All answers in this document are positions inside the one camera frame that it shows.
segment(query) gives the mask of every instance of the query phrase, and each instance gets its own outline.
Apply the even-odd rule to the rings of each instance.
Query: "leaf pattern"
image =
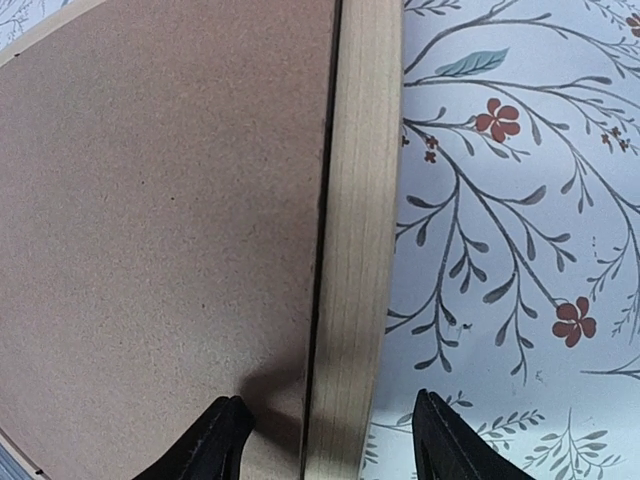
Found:
[[[0,0],[0,50],[70,0]]]
[[[640,467],[625,428],[599,425],[613,398],[633,415],[617,388],[640,380],[640,8],[404,7],[393,354],[377,397],[389,409],[390,391],[464,385],[461,415],[536,478],[626,478]],[[397,414],[410,418],[405,401]]]
[[[457,62],[436,68],[436,75],[458,78],[489,72],[504,62],[508,51],[505,48],[497,52],[474,52]]]
[[[532,454],[525,457],[523,468],[535,468],[536,472],[552,472],[557,480],[604,478],[605,469],[618,465],[620,455],[602,452],[608,447],[602,439],[607,430],[593,431],[582,437],[572,433],[571,411],[567,427],[564,432],[548,433],[540,439],[540,444],[533,449]]]

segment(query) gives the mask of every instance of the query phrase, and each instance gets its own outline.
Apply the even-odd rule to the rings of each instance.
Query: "brown fiberboard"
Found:
[[[298,477],[332,15],[108,0],[0,68],[0,427],[53,480],[238,392]]]

